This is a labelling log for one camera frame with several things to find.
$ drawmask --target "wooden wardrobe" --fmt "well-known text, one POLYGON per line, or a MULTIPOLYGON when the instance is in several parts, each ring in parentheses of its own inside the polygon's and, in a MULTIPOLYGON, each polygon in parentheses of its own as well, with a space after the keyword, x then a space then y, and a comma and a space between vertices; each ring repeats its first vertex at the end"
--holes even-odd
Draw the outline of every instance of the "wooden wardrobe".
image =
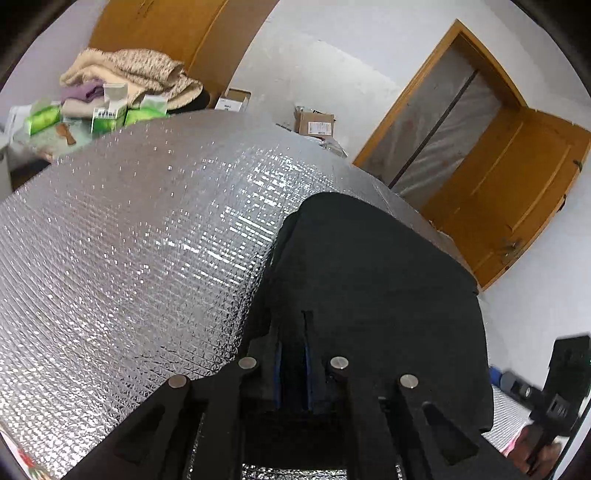
POLYGON ((111 0, 89 47, 161 51, 183 61, 215 101, 277 1, 111 0))

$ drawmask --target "purple cloth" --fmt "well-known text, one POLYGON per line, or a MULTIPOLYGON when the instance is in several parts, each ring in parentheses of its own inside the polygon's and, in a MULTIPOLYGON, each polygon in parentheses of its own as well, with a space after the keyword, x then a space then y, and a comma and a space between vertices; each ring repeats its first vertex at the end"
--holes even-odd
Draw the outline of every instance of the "purple cloth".
POLYGON ((73 87, 61 89, 61 102, 64 103, 68 98, 75 98, 82 102, 91 102, 97 97, 103 96, 105 90, 102 80, 91 80, 73 87))

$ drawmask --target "door hinge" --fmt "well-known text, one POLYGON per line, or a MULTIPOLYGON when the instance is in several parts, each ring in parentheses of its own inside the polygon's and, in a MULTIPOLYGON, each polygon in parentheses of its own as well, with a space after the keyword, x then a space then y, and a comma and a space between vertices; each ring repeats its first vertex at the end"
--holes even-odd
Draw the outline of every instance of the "door hinge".
POLYGON ((560 208, 558 209, 558 211, 561 211, 564 208, 564 205, 566 205, 566 194, 564 194, 562 198, 563 198, 562 205, 560 205, 560 208))

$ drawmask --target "metal bolt head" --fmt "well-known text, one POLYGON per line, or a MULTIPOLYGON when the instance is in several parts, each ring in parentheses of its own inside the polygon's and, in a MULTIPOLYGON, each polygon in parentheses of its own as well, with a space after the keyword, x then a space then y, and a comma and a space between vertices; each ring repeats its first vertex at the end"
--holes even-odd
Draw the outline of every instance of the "metal bolt head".
POLYGON ((250 370, 256 367, 256 358, 246 356, 238 361, 238 366, 243 370, 250 370))
POLYGON ((173 375, 168 379, 168 386, 170 388, 181 388, 187 384, 187 377, 184 375, 173 375))
POLYGON ((416 386, 418 385, 418 378, 412 374, 405 374, 400 377, 400 384, 404 388, 416 388, 416 386))
POLYGON ((330 366, 336 370, 344 370, 349 366, 349 361, 344 356, 334 356, 330 359, 330 366))

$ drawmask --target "door handle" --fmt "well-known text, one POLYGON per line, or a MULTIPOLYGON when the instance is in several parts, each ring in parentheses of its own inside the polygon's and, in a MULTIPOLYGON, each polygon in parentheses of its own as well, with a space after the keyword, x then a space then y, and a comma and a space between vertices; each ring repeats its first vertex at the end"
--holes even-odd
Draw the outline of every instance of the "door handle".
POLYGON ((523 240, 521 238, 514 240, 513 242, 506 242, 505 245, 501 248, 501 251, 504 252, 501 255, 501 263, 503 265, 507 265, 507 263, 511 262, 520 252, 523 240))

